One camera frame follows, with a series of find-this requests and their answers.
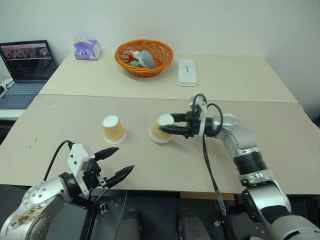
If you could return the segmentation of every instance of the laptop screen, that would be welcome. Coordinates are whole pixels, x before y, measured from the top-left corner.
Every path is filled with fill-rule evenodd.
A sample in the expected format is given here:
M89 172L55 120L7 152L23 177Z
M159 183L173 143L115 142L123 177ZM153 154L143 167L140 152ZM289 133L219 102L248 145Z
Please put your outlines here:
M57 69L45 40L1 43L0 55L15 82L45 81Z

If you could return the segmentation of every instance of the orange wicker basket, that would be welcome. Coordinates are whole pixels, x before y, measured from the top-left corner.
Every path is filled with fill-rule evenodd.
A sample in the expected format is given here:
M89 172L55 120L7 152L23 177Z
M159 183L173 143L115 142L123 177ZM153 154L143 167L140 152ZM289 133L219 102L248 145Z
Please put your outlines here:
M139 52L145 50L151 53L155 68L143 68L129 65L128 54L130 53L130 50ZM163 42L140 39L129 41L119 46L115 52L114 58L118 64L133 75L141 78L150 78L157 75L171 64L174 58L174 52Z

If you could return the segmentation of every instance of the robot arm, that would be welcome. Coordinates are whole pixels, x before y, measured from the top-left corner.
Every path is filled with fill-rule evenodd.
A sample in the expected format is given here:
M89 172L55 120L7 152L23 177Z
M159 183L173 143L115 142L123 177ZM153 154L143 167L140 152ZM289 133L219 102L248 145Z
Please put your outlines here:
M274 240L316 240L320 230L302 216L291 213L291 205L275 180L273 172L267 169L255 134L232 114L221 117L207 117L206 98L196 94L190 99L191 111L186 114L171 114L175 122L186 122L186 126L165 125L159 128L167 133L215 137L221 140L233 159L241 184L249 217L262 223Z
M18 209L2 226L0 240L44 240L57 212L73 199L80 198L79 194L87 195L90 189L98 186L111 188L125 179L134 166L126 167L107 179L100 175L101 169L97 164L118 149L111 147L93 154L89 147L73 144L68 158L72 173L65 172L32 186L24 194Z

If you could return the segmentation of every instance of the white wall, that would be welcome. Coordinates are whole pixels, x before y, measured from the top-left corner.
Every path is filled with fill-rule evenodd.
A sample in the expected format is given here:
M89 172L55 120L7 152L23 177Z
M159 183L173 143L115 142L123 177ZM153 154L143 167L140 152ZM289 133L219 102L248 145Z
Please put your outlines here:
M319 0L1 0L0 42L48 40L60 63L73 36L103 51L141 38L176 54L266 57L314 118L320 110ZM3 63L0 78L8 76Z

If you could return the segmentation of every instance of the table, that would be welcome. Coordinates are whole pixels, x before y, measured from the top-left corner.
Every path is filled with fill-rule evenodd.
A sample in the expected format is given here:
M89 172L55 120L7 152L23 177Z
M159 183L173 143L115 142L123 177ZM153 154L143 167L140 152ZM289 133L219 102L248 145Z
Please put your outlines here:
M5 92L7 91L6 85L11 83L12 78L9 77L6 80L4 80L0 85L4 87L4 92L0 94L0 98ZM0 109L0 120L10 120L10 121L15 121L17 120L23 113L24 109Z
M319 130L303 114L299 104L215 103L256 132L266 165L287 194L320 193ZM109 178L116 171L135 165L116 189L212 192L199 137L173 136L171 142L161 145L148 135L159 113L187 110L187 100L38 95L0 146L0 183L40 182L57 146L66 139L88 145L94 152L113 147L104 139L101 120L104 115L116 114L127 138L118 144L119 151L99 162L102 175ZM217 113L210 109L209 114ZM207 148L220 191L240 193L243 187L236 166L222 143L207 139ZM70 172L67 156L65 147L56 158L49 178Z
M198 85L178 86L177 60L193 59ZM256 132L264 160L287 194L319 194L320 132L264 58L175 56L156 77L137 78L116 64L113 54L98 61L62 62L0 146L0 183L34 185L41 181L57 146L70 139L93 151L111 147L101 119L119 116L127 139L100 163L111 177L135 165L118 189L212 192L201 139L174 136L164 145L148 130L161 113L185 113L188 99L204 93L224 113L232 113ZM213 109L209 114L216 115ZM223 193L243 189L238 172L221 142L207 140L210 162ZM68 150L58 155L49 177L69 172Z

